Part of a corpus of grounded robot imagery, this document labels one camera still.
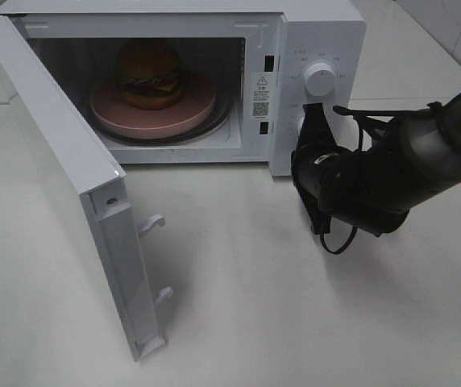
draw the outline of qr code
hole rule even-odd
[[[254,117],[266,117],[268,115],[268,102],[254,102]]]

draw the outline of warning label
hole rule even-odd
[[[275,89],[275,73],[253,73],[251,79],[251,116],[254,119],[270,118],[272,92]]]
[[[257,85],[258,86],[266,86],[268,84],[268,81],[266,80],[265,77],[261,77],[258,81],[257,81]]]

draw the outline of black robotic arm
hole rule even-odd
[[[395,231],[409,210],[461,182],[461,94],[428,109],[349,110],[359,126],[355,151],[336,144],[322,104],[304,106],[305,119],[292,153],[294,185],[314,234],[331,253],[343,252],[358,228],[379,236]],[[387,123],[374,116],[392,117]],[[363,151],[363,131],[373,146]],[[347,242],[331,251],[324,234],[330,220],[352,225]]]

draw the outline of microwave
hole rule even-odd
[[[0,81],[39,182],[74,239],[102,262],[134,360],[164,345],[121,164],[268,163],[290,174],[303,106],[320,102],[339,138],[365,22],[348,0],[7,0]],[[90,96],[131,38],[168,41],[215,87],[190,135],[142,141],[110,133]]]

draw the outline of black cable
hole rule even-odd
[[[337,250],[333,251],[333,250],[329,249],[329,247],[327,246],[326,238],[324,236],[325,234],[324,234],[323,230],[321,230],[320,231],[320,243],[326,249],[327,252],[330,252],[331,254],[335,254],[337,256],[338,254],[341,254],[342,252],[347,250],[347,248],[351,245],[352,241],[354,240],[354,237],[356,236],[357,232],[358,232],[358,227],[352,226],[351,233],[349,234],[349,237],[347,238],[345,243],[342,245],[342,247],[340,247]]]
[[[354,110],[343,106],[333,106],[333,111],[339,115],[370,116],[370,117],[420,117],[432,118],[436,115],[441,105],[433,102],[428,110]]]
[[[358,149],[363,150],[363,128],[358,124]]]

